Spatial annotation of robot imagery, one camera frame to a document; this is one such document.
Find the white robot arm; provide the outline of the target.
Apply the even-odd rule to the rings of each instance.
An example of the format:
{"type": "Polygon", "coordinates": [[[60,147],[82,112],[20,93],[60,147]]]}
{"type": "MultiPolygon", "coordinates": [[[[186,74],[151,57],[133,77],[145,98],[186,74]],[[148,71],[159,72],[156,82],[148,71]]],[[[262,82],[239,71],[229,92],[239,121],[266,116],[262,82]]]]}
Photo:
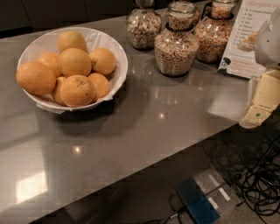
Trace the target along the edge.
{"type": "Polygon", "coordinates": [[[265,67],[248,84],[248,102],[239,124],[246,129],[260,126],[280,105],[280,8],[272,12],[258,31],[245,38],[238,49],[255,52],[255,62],[265,67]]]}

